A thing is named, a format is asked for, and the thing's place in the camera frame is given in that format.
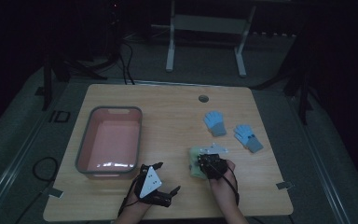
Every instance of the small green object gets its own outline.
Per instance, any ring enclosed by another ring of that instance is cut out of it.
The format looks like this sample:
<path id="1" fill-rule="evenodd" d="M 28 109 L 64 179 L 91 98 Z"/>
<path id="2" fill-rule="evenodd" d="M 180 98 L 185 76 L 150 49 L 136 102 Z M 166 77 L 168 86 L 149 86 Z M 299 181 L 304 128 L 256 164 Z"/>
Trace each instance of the small green object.
<path id="1" fill-rule="evenodd" d="M 190 153 L 190 175 L 201 179 L 207 179 L 205 173 L 202 172 L 199 166 L 200 147 L 192 147 Z"/>

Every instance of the white triangular marker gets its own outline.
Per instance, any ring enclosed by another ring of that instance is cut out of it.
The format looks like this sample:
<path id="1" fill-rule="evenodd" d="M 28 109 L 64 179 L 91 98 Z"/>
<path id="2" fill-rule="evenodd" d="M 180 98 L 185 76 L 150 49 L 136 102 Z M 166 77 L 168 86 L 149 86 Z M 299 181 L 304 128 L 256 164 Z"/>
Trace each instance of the white triangular marker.
<path id="1" fill-rule="evenodd" d="M 139 196 L 143 198 L 153 190 L 158 189 L 161 185 L 161 180 L 159 180 L 156 171 L 153 169 L 153 166 L 150 166 L 147 171 L 144 186 L 142 187 L 141 194 Z"/>

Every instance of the gray floor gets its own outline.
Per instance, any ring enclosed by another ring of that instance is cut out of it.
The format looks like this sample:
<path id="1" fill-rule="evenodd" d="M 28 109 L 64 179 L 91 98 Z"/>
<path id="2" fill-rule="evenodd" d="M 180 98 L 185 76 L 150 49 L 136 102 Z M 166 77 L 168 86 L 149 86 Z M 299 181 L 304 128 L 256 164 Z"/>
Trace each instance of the gray floor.
<path id="1" fill-rule="evenodd" d="M 127 38 L 133 49 L 130 70 L 136 84 L 161 82 L 254 86 L 277 73 L 294 41 L 293 38 L 285 36 L 250 36 L 243 53 L 248 77 L 241 78 L 238 76 L 233 48 L 229 46 L 229 41 L 223 47 L 218 47 L 205 42 L 189 43 L 185 38 L 178 39 L 174 70 L 166 73 L 168 47 L 165 37 L 158 35 L 151 43 L 143 42 L 136 35 Z M 130 58 L 130 49 L 123 46 L 122 54 L 127 61 Z M 105 83 L 124 83 L 121 79 L 121 66 L 118 63 L 101 72 L 102 76 L 109 77 Z M 23 165 L 15 175 L 16 178 L 10 182 L 11 188 L 0 198 L 0 223 L 15 223 L 25 207 L 44 189 L 46 183 L 32 175 L 33 165 L 46 156 L 61 161 L 86 89 L 89 84 L 96 82 L 89 78 L 74 77 L 70 83 L 54 83 L 55 101 L 49 111 L 42 112 L 43 99 L 34 96 L 37 87 L 42 85 L 42 80 L 41 71 L 31 76 L 0 119 L 0 178 L 19 151 L 29 151 L 23 157 Z M 309 124 L 304 127 L 296 115 L 297 98 L 287 98 L 282 93 L 285 83 L 286 80 L 283 80 L 265 90 L 253 91 L 253 94 L 283 179 L 295 185 L 288 190 L 295 208 L 293 221 L 358 223 L 358 174 L 334 125 L 324 110 L 310 97 L 313 110 L 308 111 Z M 53 110 L 70 112 L 69 122 L 49 122 Z M 44 164 L 42 174 L 48 175 L 51 172 L 51 164 Z M 335 190 L 333 193 L 340 199 L 339 203 L 342 204 L 344 212 L 336 212 L 340 204 L 330 201 L 331 189 Z M 46 223 L 43 210 L 47 199 L 46 196 L 40 197 L 22 218 L 21 223 Z M 291 223 L 288 216 L 258 218 L 266 224 Z M 248 220 L 251 223 L 259 223 L 252 217 L 248 217 Z M 160 222 L 224 223 L 222 219 Z"/>

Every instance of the table leg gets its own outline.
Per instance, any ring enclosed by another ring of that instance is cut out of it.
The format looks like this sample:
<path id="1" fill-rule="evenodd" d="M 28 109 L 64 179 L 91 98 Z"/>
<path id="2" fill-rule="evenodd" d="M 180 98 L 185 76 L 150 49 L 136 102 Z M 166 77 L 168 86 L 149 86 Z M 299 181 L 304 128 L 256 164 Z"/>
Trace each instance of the table leg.
<path id="1" fill-rule="evenodd" d="M 248 21 L 245 23 L 243 27 L 243 32 L 241 34 L 241 42 L 237 47 L 234 48 L 235 59 L 237 60 L 238 72 L 240 77 L 246 77 L 246 70 L 245 70 L 245 65 L 243 63 L 242 51 L 245 45 L 246 37 L 249 34 L 249 29 L 251 27 L 252 19 L 255 14 L 255 9 L 256 7 L 252 7 L 252 10 L 248 17 Z"/>
<path id="2" fill-rule="evenodd" d="M 171 25 L 170 25 L 170 45 L 168 46 L 168 57 L 167 57 L 167 65 L 165 70 L 167 72 L 173 71 L 173 59 L 175 56 L 175 42 L 174 42 L 174 35 L 175 35 L 175 1 L 171 1 Z"/>

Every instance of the wooden table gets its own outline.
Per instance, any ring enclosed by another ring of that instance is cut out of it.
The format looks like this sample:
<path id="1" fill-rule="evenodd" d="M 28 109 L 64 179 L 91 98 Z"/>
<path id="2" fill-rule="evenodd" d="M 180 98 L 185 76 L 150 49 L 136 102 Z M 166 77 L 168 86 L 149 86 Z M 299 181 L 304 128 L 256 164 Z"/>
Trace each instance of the wooden table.
<path id="1" fill-rule="evenodd" d="M 209 102 L 199 101 L 207 95 Z M 246 216 L 289 215 L 293 212 L 288 193 L 278 189 L 283 182 L 254 97 L 247 88 L 200 86 L 91 85 L 80 109 L 75 128 L 62 159 L 54 188 L 63 191 L 50 197 L 44 212 L 47 221 L 116 219 L 131 180 L 90 180 L 75 168 L 76 154 L 90 111 L 99 105 L 134 105 L 142 109 L 143 126 L 139 155 L 141 164 L 164 162 L 157 170 L 169 192 L 178 194 L 169 208 L 152 206 L 145 219 L 221 217 L 208 181 L 190 176 L 189 150 L 216 143 L 226 147 L 221 158 L 236 163 L 241 196 L 239 208 Z M 224 115 L 227 135 L 212 137 L 203 118 L 218 110 Z M 234 137 L 238 124 L 249 124 L 264 148 L 255 154 Z"/>

